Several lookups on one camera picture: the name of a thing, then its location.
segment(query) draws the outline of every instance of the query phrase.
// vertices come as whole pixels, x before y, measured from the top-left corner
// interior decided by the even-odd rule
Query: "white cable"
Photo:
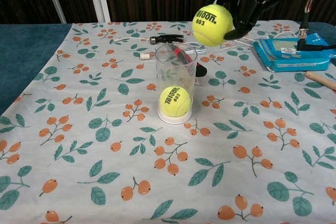
[[[123,40],[123,39],[143,39],[143,40],[149,40],[149,39],[146,39],[146,38],[127,37],[127,38],[119,38],[119,39],[116,39],[116,40],[114,40],[113,42],[121,41],[121,40]]]
[[[296,38],[296,34],[293,33],[292,31],[283,31],[283,32],[279,33],[277,36],[275,36],[273,39],[275,39],[275,38],[279,37],[281,34],[285,34],[285,33],[291,33],[291,34],[293,34],[294,37]]]
[[[237,39],[235,39],[235,42],[238,42],[238,43],[244,44],[245,46],[252,47],[252,45],[249,45],[249,44],[247,44],[247,43],[241,42],[241,41],[239,41],[239,40],[237,40]]]

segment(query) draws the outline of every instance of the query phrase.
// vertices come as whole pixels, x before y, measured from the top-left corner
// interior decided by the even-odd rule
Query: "green leaf print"
[[[90,173],[89,173],[89,176],[92,178],[96,175],[98,175],[100,172],[101,172],[101,169],[102,169],[102,163],[103,163],[103,160],[100,160],[98,162],[96,162],[90,169]]]
[[[291,183],[296,183],[298,181],[298,176],[292,172],[285,172],[285,178]]]
[[[298,216],[308,216],[312,212],[311,203],[302,197],[293,199],[294,212]]]
[[[116,178],[118,178],[120,173],[106,173],[105,175],[101,176],[97,182],[100,184],[108,184],[113,182]]]
[[[100,128],[96,131],[96,140],[98,142],[105,142],[110,137],[110,130],[107,127]]]
[[[278,201],[285,202],[289,199],[288,188],[280,182],[271,182],[267,185],[270,196]]]
[[[96,205],[102,206],[106,203],[106,196],[104,191],[100,187],[92,187],[91,189],[91,200]]]
[[[311,89],[307,89],[304,88],[304,91],[310,95],[311,97],[317,98],[317,99],[321,99],[322,97],[320,97],[315,91],[312,91]]]
[[[185,220],[193,217],[198,211],[196,209],[183,209],[175,213],[170,219]]]
[[[219,182],[221,182],[224,174],[224,165],[221,164],[218,168],[217,171],[215,172],[215,175],[212,180],[212,186],[217,186]]]
[[[199,183],[201,183],[205,178],[206,175],[208,175],[209,170],[208,169],[202,169],[196,172],[189,181],[189,186],[196,186]]]
[[[19,177],[24,177],[24,176],[28,175],[28,173],[30,173],[31,170],[32,170],[32,167],[30,165],[23,166],[23,167],[20,168],[17,175]]]
[[[9,190],[2,194],[0,198],[0,209],[8,210],[9,208],[11,208],[11,206],[14,205],[14,203],[16,202],[19,195],[20,193],[18,190]]]
[[[152,217],[150,218],[151,220],[156,219],[162,215],[164,215],[168,209],[170,208],[171,204],[173,203],[173,200],[167,200],[163,203],[161,203],[155,210],[155,212],[153,213]]]
[[[0,193],[2,193],[11,184],[9,176],[0,177]]]

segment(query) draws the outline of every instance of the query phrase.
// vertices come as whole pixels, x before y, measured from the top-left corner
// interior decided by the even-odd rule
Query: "small white object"
[[[140,53],[140,60],[152,60],[155,57],[154,52],[141,52]]]

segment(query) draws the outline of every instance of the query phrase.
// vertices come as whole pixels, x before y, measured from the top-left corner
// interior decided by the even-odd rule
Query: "teal cloth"
[[[313,22],[318,33],[336,44],[336,27]],[[39,73],[68,34],[71,24],[0,25],[0,115]]]

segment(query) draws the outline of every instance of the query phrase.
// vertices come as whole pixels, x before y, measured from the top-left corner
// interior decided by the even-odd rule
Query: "table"
[[[285,30],[298,24],[259,22],[248,37]],[[155,62],[138,58],[158,45],[113,41],[162,33],[195,42],[190,22],[72,26],[0,117],[2,223],[335,221],[335,93],[230,42],[200,55],[191,119],[166,124]]]

